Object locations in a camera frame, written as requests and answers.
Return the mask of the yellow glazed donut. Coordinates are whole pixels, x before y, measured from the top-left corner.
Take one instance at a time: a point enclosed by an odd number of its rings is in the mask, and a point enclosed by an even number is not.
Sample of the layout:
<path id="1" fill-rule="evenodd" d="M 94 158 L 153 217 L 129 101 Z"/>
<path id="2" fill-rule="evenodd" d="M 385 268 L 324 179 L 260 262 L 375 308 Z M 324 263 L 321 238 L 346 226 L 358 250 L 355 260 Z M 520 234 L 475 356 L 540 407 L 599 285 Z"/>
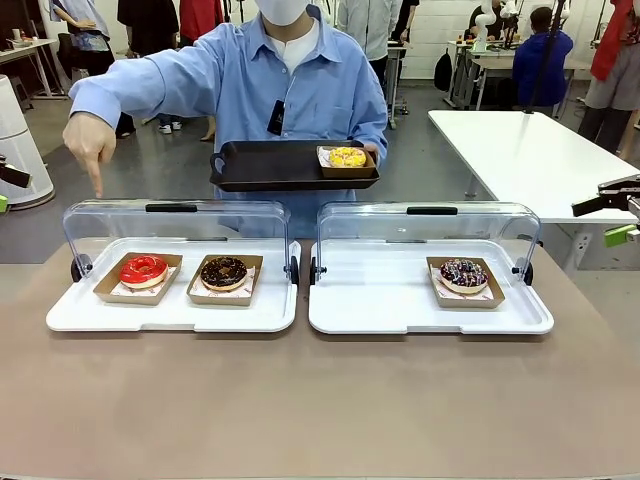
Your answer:
<path id="1" fill-rule="evenodd" d="M 337 146 L 319 147 L 324 147 L 330 150 L 337 148 Z M 371 164 L 371 159 L 368 156 L 366 165 L 361 168 L 322 168 L 320 165 L 320 169 L 323 177 L 328 179 L 367 179 L 371 178 L 376 173 L 376 166 Z"/>

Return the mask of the black serving tray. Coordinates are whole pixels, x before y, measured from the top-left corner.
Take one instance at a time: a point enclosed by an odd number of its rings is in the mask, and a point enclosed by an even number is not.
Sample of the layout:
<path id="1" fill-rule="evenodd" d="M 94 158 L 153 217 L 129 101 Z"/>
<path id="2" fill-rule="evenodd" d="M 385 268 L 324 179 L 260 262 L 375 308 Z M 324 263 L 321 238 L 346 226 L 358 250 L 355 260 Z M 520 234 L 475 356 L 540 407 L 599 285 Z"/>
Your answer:
<path id="1" fill-rule="evenodd" d="M 225 192 L 299 192 L 362 190 L 379 178 L 324 178 L 317 158 L 319 146 L 362 147 L 358 141 L 227 142 L 210 160 L 210 182 Z"/>

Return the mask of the yellow sprinkled donut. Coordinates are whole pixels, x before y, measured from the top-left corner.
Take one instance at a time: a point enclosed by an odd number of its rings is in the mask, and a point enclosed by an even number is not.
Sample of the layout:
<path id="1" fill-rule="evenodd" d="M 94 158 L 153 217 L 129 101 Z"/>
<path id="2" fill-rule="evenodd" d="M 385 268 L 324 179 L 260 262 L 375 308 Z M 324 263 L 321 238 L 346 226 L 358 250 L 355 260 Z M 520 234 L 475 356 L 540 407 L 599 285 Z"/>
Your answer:
<path id="1" fill-rule="evenodd" d="M 365 152 L 356 147 L 337 147 L 329 152 L 332 168 L 361 168 L 366 165 Z"/>

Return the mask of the red glazed donut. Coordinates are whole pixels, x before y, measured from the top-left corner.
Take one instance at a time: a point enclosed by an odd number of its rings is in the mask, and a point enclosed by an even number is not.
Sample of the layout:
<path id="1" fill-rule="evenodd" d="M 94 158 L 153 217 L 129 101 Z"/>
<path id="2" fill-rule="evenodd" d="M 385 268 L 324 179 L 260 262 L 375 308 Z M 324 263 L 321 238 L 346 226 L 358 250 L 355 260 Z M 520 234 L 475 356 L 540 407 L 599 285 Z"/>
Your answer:
<path id="1" fill-rule="evenodd" d="M 119 279 L 127 288 L 142 290 L 161 283 L 168 270 L 168 264 L 160 257 L 140 255 L 129 259 L 122 266 Z"/>
<path id="2" fill-rule="evenodd" d="M 167 281 L 164 288 L 160 291 L 160 294 L 154 297 L 142 297 L 142 296 L 116 296 L 111 295 L 111 290 L 116 286 L 116 284 L 120 281 L 119 274 L 122 266 L 131 258 L 137 257 L 140 255 L 152 255 L 157 256 L 163 259 L 168 266 L 175 267 L 176 270 L 172 274 L 171 278 Z M 177 278 L 177 275 L 180 273 L 182 266 L 181 255 L 174 254 L 159 254 L 159 253 L 137 253 L 137 252 L 129 252 L 125 254 L 114 267 L 99 281 L 97 286 L 94 288 L 93 292 L 104 302 L 107 303 L 123 303 L 123 304 L 131 304 L 131 305 L 142 305 L 142 306 L 158 306 L 160 301 L 163 299 L 165 294 L 168 292 L 172 282 Z"/>

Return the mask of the purple sprinkled donut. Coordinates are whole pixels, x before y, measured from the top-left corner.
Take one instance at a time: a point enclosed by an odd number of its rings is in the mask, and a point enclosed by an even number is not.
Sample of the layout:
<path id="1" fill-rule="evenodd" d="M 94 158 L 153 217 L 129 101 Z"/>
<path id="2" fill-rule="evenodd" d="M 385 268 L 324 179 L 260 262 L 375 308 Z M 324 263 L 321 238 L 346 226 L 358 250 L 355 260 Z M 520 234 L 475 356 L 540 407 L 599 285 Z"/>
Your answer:
<path id="1" fill-rule="evenodd" d="M 449 259 L 439 268 L 443 284 L 461 295 L 475 295 L 487 285 L 489 276 L 479 264 L 469 259 Z"/>

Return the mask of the person in blue shirt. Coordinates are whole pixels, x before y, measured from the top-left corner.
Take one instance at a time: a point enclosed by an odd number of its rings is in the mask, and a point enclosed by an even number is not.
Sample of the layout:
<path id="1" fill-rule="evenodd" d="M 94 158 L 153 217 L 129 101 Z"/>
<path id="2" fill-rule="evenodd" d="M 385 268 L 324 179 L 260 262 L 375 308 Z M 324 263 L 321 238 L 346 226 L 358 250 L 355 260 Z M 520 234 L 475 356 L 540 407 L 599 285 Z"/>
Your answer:
<path id="1" fill-rule="evenodd" d="M 179 51 L 167 70 L 178 105 L 168 114 L 216 118 L 216 152 L 227 142 L 356 140 L 362 124 L 386 108 L 364 52 L 349 35 L 327 25 L 319 9 L 291 25 L 263 18 L 220 25 Z M 267 131 L 283 100 L 282 135 Z"/>

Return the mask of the person's right hand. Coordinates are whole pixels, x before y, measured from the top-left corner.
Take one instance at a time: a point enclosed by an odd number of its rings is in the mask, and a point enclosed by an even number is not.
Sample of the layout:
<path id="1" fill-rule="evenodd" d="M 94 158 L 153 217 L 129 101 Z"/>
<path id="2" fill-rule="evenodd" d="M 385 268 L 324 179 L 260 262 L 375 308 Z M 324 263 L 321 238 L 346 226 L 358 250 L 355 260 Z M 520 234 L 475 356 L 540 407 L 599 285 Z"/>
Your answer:
<path id="1" fill-rule="evenodd" d="M 108 163 L 116 148 L 114 129 L 101 118 L 86 112 L 70 116 L 62 133 L 64 145 L 86 171 L 95 195 L 103 195 L 101 165 Z"/>

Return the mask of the white side table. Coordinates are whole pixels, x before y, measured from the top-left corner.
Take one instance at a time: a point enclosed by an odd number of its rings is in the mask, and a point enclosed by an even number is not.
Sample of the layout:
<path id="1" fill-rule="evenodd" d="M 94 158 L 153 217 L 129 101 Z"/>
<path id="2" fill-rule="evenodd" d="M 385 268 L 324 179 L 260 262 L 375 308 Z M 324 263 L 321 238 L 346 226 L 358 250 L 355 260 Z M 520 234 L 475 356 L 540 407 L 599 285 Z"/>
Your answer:
<path id="1" fill-rule="evenodd" d="M 466 193 L 483 187 L 495 200 L 515 202 L 540 219 L 542 242 L 566 272 L 640 270 L 640 244 L 608 248 L 606 230 L 631 214 L 601 210 L 582 217 L 573 204 L 599 184 L 637 168 L 541 113 L 432 110 L 430 120 L 471 172 Z"/>

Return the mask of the bystander with red scarf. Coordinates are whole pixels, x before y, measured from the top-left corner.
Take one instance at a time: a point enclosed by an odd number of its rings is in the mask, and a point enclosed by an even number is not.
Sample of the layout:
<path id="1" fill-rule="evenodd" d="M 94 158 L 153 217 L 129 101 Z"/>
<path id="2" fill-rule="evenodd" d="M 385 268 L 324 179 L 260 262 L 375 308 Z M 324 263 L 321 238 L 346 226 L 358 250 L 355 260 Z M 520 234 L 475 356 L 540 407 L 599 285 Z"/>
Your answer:
<path id="1" fill-rule="evenodd" d="M 640 110 L 640 0 L 611 0 L 614 12 L 591 65 L 579 135 L 614 154 Z"/>

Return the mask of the background desk with clutter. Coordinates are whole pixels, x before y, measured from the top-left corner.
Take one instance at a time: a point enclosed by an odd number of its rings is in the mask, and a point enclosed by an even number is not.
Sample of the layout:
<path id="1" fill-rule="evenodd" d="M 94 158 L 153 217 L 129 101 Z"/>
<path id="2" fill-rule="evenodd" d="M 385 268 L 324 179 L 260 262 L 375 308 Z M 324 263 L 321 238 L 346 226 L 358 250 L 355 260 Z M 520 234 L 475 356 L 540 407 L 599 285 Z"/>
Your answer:
<path id="1" fill-rule="evenodd" d="M 0 51 L 0 66 L 28 58 L 32 61 L 36 76 L 42 85 L 42 92 L 35 95 L 37 99 L 61 100 L 67 97 L 66 90 L 60 83 L 56 67 L 49 61 L 47 51 L 57 46 L 55 39 L 33 38 L 24 46 Z"/>

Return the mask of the bystander in black t-shirt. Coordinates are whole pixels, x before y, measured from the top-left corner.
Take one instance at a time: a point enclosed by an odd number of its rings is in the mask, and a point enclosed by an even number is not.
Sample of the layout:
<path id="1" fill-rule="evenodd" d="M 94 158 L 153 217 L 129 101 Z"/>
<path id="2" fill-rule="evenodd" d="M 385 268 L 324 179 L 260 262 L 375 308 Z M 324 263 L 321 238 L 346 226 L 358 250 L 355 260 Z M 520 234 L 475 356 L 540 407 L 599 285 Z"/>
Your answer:
<path id="1" fill-rule="evenodd" d="M 117 20 L 126 28 L 128 58 L 177 48 L 179 23 L 172 0 L 118 0 Z"/>

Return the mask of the white display case base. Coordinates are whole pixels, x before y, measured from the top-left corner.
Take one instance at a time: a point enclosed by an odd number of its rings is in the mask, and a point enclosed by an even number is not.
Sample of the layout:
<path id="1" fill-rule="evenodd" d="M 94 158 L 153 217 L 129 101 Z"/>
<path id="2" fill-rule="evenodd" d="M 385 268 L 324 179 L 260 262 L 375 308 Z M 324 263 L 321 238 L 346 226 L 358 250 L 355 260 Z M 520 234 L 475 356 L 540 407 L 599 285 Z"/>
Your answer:
<path id="1" fill-rule="evenodd" d="M 312 248 L 314 265 L 324 271 L 310 287 L 309 321 L 327 334 L 547 334 L 553 315 L 512 271 L 525 262 L 528 245 L 512 245 L 514 253 L 478 239 L 324 240 Z M 504 295 L 499 305 L 439 305 L 431 280 L 437 260 L 464 257 L 486 264 Z"/>
<path id="2" fill-rule="evenodd" d="M 297 287 L 284 272 L 285 261 L 298 257 L 300 245 L 282 239 L 187 241 L 179 238 L 94 238 L 79 242 L 78 262 L 92 269 L 61 296 L 46 315 L 49 329 L 61 332 L 138 332 L 180 330 L 215 333 L 275 333 L 294 320 Z M 156 306 L 107 302 L 94 288 L 129 253 L 177 254 L 182 265 Z M 263 259 L 248 306 L 198 305 L 188 286 L 207 254 L 258 255 Z"/>

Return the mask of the bystander in red top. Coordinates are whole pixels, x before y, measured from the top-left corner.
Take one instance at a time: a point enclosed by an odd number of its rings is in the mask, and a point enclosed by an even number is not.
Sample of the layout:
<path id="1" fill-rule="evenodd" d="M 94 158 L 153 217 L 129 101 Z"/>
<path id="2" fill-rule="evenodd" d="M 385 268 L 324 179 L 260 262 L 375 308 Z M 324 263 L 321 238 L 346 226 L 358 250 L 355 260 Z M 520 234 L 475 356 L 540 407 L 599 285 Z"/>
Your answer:
<path id="1" fill-rule="evenodd" d="M 221 0 L 180 0 L 179 46 L 191 46 L 223 21 Z"/>

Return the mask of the black clip-on microphone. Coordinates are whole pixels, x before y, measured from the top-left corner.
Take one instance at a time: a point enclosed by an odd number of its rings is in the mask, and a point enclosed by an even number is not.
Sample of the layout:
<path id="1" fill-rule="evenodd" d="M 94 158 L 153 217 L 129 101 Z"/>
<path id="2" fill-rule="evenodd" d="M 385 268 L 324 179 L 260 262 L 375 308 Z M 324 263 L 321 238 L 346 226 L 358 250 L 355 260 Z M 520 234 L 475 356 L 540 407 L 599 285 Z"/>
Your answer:
<path id="1" fill-rule="evenodd" d="M 267 124 L 267 131 L 276 136 L 282 135 L 283 120 L 285 113 L 285 103 L 283 100 L 276 100 L 271 112 L 269 122 Z"/>

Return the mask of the bystander in grey shirt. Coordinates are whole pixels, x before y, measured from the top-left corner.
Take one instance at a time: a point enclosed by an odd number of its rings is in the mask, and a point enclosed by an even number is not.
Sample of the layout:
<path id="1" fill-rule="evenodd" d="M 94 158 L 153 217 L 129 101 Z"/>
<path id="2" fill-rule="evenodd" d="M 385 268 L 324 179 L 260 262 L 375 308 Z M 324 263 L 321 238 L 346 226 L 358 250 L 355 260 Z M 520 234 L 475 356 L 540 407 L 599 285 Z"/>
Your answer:
<path id="1" fill-rule="evenodd" d="M 339 0 L 338 4 L 338 28 L 360 45 L 381 87 L 385 83 L 388 40 L 401 4 L 402 0 Z"/>

